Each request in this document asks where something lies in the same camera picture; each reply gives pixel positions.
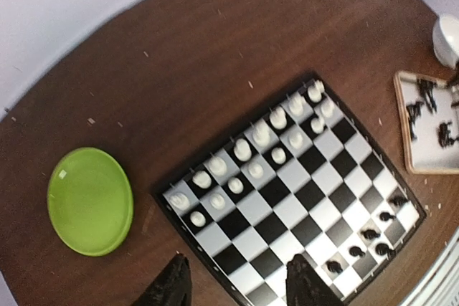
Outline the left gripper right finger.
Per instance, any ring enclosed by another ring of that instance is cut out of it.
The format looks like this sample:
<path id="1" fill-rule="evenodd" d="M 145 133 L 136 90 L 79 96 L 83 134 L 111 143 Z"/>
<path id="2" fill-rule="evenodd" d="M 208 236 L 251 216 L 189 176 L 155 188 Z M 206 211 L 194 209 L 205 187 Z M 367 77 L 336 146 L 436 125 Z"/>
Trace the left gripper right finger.
<path id="1" fill-rule="evenodd" d="M 295 254 L 286 267 L 287 306 L 343 305 L 302 254 Z"/>

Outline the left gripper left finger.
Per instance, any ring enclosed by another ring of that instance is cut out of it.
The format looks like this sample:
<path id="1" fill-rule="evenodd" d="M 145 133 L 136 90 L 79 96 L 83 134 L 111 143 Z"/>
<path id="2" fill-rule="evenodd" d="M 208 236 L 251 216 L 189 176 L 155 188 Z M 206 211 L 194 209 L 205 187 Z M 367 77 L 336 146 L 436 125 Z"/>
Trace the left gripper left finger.
<path id="1" fill-rule="evenodd" d="M 176 254 L 132 305 L 190 306 L 191 291 L 189 260 Z"/>

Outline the black chess pawn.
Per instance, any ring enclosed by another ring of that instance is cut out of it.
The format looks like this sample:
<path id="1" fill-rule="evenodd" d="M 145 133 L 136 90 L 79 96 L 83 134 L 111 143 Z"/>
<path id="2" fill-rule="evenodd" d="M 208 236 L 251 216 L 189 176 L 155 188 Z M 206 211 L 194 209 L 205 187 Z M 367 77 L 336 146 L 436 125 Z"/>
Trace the black chess pawn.
<path id="1" fill-rule="evenodd" d="M 391 199 L 389 200 L 390 204 L 399 208 L 404 206 L 408 201 L 409 199 L 407 199 L 403 195 L 395 195 L 391 197 Z"/>
<path id="2" fill-rule="evenodd" d="M 328 271 L 333 274 L 341 274 L 343 272 L 343 268 L 341 264 L 337 261 L 334 261 L 334 260 L 328 261 L 326 263 L 326 266 L 327 266 Z"/>
<path id="3" fill-rule="evenodd" d="M 360 232 L 360 234 L 367 240 L 367 241 L 372 241 L 374 239 L 377 239 L 381 236 L 379 232 L 377 232 L 374 229 L 365 229 Z"/>
<path id="4" fill-rule="evenodd" d="M 352 246 L 349 248 L 349 254 L 353 257 L 364 257 L 365 252 L 358 246 Z"/>
<path id="5" fill-rule="evenodd" d="M 387 211 L 383 211 L 379 214 L 379 219 L 381 221 L 391 221 L 393 219 L 395 219 L 396 216 L 394 214 L 390 214 L 389 212 Z"/>

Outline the black white chess board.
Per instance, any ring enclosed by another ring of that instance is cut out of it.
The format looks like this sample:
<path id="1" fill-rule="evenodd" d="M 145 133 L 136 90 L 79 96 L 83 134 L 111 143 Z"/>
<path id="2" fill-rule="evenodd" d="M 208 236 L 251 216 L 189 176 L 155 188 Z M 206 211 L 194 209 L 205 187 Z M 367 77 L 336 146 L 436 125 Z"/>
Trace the black white chess board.
<path id="1" fill-rule="evenodd" d="M 411 239 L 426 213 L 408 185 L 364 126 L 324 82 L 320 102 L 312 102 L 307 89 L 316 80 L 307 72 L 254 111 L 233 131 L 225 131 L 211 146 L 199 150 L 181 168 L 175 168 L 163 183 L 154 186 L 153 197 L 184 241 L 241 305 L 285 305 L 286 264 L 302 254 L 318 276 L 343 302 L 349 304 L 371 284 Z M 294 116 L 288 101 L 305 98 L 304 113 Z M 331 118 L 321 114 L 321 103 L 330 99 L 336 105 Z M 287 126 L 276 130 L 270 113 L 281 106 Z M 324 131 L 315 134 L 311 120 L 322 117 Z M 258 146 L 253 138 L 254 124 L 264 120 L 270 128 L 270 142 Z M 303 146 L 293 148 L 288 136 L 303 135 Z M 244 138 L 250 145 L 250 160 L 239 161 L 233 152 L 235 141 Z M 271 156 L 281 147 L 286 162 L 276 164 Z M 219 156 L 227 164 L 224 176 L 215 176 L 208 161 Z M 262 178 L 253 178 L 248 165 L 256 161 L 264 168 Z M 206 171 L 212 185 L 201 189 L 192 178 Z M 244 184 L 240 194 L 227 185 L 237 177 Z M 213 193 L 223 195 L 222 210 L 209 203 Z M 395 195 L 409 201 L 402 207 L 390 204 Z M 203 227 L 195 227 L 190 214 L 200 211 L 206 217 Z M 381 221 L 387 211 L 396 216 Z M 360 232 L 374 229 L 381 236 L 367 241 Z M 378 243 L 394 250 L 390 257 L 375 252 Z M 360 247 L 364 257 L 349 254 Z M 337 261 L 343 272 L 333 274 L 326 263 Z"/>

